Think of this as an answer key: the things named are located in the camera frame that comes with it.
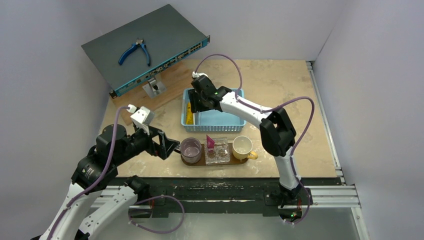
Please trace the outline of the yellow toothpaste tube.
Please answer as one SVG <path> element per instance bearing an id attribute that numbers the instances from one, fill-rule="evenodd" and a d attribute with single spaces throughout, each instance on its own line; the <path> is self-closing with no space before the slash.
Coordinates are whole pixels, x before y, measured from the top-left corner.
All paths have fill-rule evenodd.
<path id="1" fill-rule="evenodd" d="M 186 125 L 193 125 L 195 123 L 194 121 L 194 114 L 192 113 L 192 107 L 191 103 L 188 102 L 186 105 L 186 117 L 185 117 L 185 124 Z"/>

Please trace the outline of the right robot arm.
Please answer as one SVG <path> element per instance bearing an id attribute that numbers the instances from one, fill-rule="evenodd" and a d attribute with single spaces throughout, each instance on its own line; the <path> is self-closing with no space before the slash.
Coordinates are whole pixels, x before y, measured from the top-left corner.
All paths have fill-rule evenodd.
<path id="1" fill-rule="evenodd" d="M 238 90 L 225 86 L 217 88 L 204 73 L 193 73 L 191 85 L 191 111 L 197 113 L 216 110 L 232 114 L 258 128 L 262 147 L 274 157 L 282 200 L 292 204 L 300 198 L 300 191 L 303 190 L 306 204 L 310 206 L 312 196 L 302 183 L 295 165 L 297 133 L 284 107 L 265 107 L 241 97 Z"/>

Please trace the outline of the clear glass toothbrush holder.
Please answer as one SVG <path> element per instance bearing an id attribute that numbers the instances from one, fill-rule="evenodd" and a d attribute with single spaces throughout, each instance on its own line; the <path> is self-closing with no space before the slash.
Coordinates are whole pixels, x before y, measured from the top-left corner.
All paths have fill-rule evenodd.
<path id="1" fill-rule="evenodd" d="M 226 163 L 230 161 L 229 142 L 226 137 L 213 138 L 215 146 L 213 149 L 207 148 L 207 140 L 205 140 L 204 153 L 206 164 Z"/>

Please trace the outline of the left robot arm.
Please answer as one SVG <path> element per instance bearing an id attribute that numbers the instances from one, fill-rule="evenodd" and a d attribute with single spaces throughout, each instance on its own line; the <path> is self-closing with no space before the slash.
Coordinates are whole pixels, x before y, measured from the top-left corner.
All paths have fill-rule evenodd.
<path id="1" fill-rule="evenodd" d="M 37 240 L 94 240 L 118 215 L 133 204 L 153 204 L 150 185 L 136 175 L 92 213 L 92 204 L 118 175 L 118 166 L 142 152 L 167 159 L 180 142 L 155 127 L 137 128 L 128 135 L 120 124 L 105 127 L 86 157 L 78 162 L 64 203 L 48 229 Z"/>

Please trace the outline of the yellow mug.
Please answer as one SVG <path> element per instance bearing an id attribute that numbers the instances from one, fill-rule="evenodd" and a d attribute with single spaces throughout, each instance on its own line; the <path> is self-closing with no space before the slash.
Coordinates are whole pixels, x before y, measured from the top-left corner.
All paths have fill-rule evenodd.
<path id="1" fill-rule="evenodd" d="M 253 151 L 252 140 L 244 135 L 237 136 L 232 142 L 232 154 L 238 160 L 257 160 L 258 154 Z"/>

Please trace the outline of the purple translucent cup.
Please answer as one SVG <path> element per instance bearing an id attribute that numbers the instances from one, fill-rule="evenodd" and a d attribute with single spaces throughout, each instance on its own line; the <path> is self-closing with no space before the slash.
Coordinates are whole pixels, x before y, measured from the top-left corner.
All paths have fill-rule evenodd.
<path id="1" fill-rule="evenodd" d="M 182 159 L 189 164 L 197 163 L 202 156 L 202 145 L 200 141 L 194 137 L 184 139 L 177 150 Z"/>

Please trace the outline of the dark wooden oval tray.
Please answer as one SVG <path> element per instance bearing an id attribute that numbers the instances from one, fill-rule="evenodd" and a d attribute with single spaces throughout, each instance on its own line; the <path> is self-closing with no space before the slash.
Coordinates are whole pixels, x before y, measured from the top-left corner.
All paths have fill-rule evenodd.
<path id="1" fill-rule="evenodd" d="M 245 164 L 249 160 L 248 158 L 244 158 L 244 159 L 237 159 L 237 158 L 235 158 L 235 156 L 233 155 L 231 149 L 229 150 L 229 156 L 230 156 L 230 161 L 228 161 L 228 162 L 206 164 L 205 147 L 204 147 L 204 144 L 202 143 L 201 144 L 201 157 L 200 157 L 200 159 L 197 162 L 190 163 L 190 162 L 184 160 L 182 154 L 180 155 L 180 158 L 181 158 L 181 161 L 185 165 L 192 166 L 192 167 L 243 165 L 243 164 Z"/>

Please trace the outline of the light blue plastic basket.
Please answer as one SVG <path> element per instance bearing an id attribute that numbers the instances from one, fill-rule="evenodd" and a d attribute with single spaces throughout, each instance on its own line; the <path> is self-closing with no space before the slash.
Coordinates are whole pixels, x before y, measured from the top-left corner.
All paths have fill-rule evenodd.
<path id="1" fill-rule="evenodd" d="M 197 112 L 194 116 L 194 124 L 186 124 L 187 109 L 190 88 L 186 88 L 182 95 L 182 109 L 180 123 L 187 132 L 217 132 L 217 133 L 239 133 L 246 125 L 246 121 L 230 113 L 218 110 Z"/>

